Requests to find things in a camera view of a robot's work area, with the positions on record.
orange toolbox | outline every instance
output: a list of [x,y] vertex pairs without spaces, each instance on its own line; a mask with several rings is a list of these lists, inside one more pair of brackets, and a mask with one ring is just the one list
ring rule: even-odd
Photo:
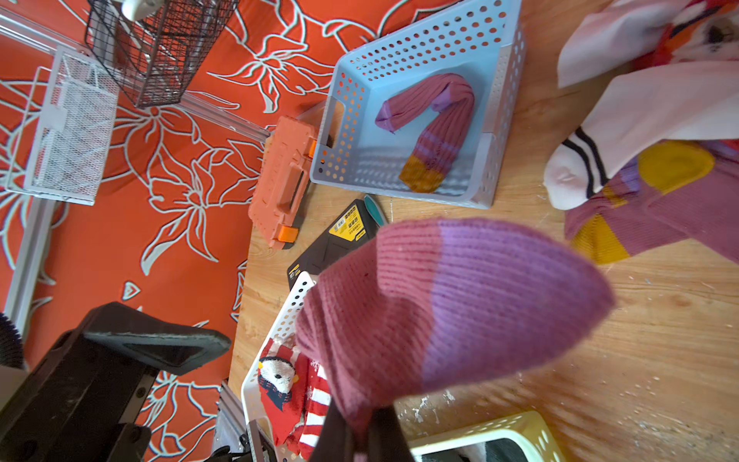
[[249,217],[272,248],[282,249],[298,236],[293,223],[310,180],[316,132],[314,126],[282,116],[265,143]]

black stripe on sock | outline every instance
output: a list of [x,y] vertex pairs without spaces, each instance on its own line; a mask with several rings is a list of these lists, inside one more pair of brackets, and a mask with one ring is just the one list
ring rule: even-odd
[[593,152],[593,159],[596,161],[596,166],[598,167],[598,174],[601,177],[601,187],[605,186],[605,183],[608,183],[608,180],[610,178],[605,174],[605,167],[603,166],[603,160],[600,158],[600,153],[598,152],[598,146],[596,145],[596,142],[593,141],[593,138],[589,137],[583,130],[582,127],[577,127],[577,130],[575,130],[575,135],[577,135],[578,138],[583,140],[585,144],[587,144],[590,147],[590,150]]
[[585,196],[590,199],[595,193],[593,192],[593,172],[590,170],[588,155],[585,154],[585,151],[580,146],[577,146],[570,140],[562,141],[562,145],[575,151],[580,156],[580,159],[582,159],[582,163],[585,164],[585,170],[588,172],[588,188],[585,190]]

metal rack leg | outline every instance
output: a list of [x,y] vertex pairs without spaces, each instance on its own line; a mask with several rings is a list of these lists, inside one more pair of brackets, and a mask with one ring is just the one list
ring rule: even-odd
[[16,260],[16,272],[5,301],[5,316],[15,325],[22,339],[28,334],[30,308],[38,279],[38,270],[44,259],[44,248],[49,236],[55,200],[34,198],[28,214],[21,249]]

black wire basket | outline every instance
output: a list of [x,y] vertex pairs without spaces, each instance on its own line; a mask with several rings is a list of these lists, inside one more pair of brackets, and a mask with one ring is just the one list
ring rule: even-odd
[[120,3],[88,0],[85,45],[136,107],[179,103],[238,0],[165,0],[129,21]]

basket handle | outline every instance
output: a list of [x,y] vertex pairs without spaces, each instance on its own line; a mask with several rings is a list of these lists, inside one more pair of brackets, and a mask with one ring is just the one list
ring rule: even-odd
[[321,146],[333,148],[333,144],[338,138],[345,109],[344,103],[333,96],[326,98],[326,110],[321,121],[321,132],[319,134],[319,144]]

